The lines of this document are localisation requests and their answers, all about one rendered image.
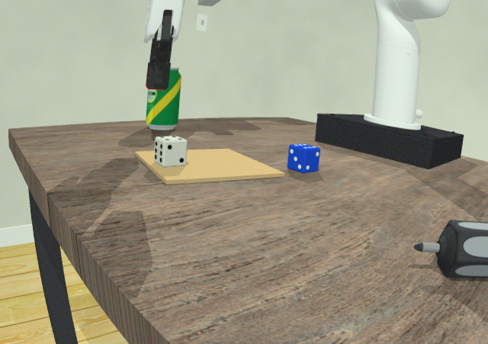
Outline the beige square mat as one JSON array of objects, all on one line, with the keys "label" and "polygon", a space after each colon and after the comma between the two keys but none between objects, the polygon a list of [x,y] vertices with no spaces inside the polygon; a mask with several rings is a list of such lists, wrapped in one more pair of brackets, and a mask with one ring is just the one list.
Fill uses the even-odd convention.
[{"label": "beige square mat", "polygon": [[187,149],[186,165],[173,167],[155,162],[154,152],[139,151],[135,155],[166,184],[284,176],[284,172],[231,149]]}]

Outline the blue die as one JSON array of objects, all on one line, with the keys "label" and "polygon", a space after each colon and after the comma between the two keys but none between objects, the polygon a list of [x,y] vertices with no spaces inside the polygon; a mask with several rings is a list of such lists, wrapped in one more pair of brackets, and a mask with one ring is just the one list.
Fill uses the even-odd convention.
[{"label": "blue die", "polygon": [[306,144],[289,146],[287,167],[297,172],[316,172],[319,168],[320,148]]}]

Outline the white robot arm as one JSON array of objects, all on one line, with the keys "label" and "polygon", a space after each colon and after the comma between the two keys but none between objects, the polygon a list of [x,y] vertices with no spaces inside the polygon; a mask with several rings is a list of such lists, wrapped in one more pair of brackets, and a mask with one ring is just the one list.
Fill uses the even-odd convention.
[{"label": "white robot arm", "polygon": [[416,110],[421,43],[414,20],[441,17],[449,5],[450,0],[374,0],[377,49],[372,112],[364,115],[366,121],[421,129],[415,122],[423,113]]}]

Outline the black and grey screwdriver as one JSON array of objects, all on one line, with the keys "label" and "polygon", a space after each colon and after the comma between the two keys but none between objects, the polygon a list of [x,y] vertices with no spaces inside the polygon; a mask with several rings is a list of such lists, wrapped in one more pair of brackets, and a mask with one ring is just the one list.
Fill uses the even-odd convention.
[{"label": "black and grey screwdriver", "polygon": [[446,278],[488,278],[488,222],[449,220],[437,243],[414,249],[435,252]]}]

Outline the green soda can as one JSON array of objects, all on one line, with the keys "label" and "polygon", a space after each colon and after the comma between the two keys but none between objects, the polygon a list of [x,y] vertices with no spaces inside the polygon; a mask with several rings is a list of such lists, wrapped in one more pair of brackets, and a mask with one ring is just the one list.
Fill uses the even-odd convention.
[{"label": "green soda can", "polygon": [[154,130],[172,130],[178,125],[181,91],[179,68],[170,68],[166,90],[148,89],[146,125]]}]

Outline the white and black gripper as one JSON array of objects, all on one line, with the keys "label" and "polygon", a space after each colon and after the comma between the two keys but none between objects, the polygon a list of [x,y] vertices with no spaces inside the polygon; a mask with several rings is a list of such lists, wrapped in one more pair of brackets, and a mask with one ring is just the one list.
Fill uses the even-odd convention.
[{"label": "white and black gripper", "polygon": [[184,3],[185,0],[149,0],[144,34],[144,43],[152,39],[147,88],[167,89],[169,86],[172,43],[178,39]]}]

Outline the white die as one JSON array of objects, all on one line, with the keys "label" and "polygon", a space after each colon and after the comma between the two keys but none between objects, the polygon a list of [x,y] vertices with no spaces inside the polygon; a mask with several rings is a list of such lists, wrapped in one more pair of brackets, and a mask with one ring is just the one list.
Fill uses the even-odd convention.
[{"label": "white die", "polygon": [[154,161],[163,167],[185,166],[188,141],[177,136],[156,137]]}]

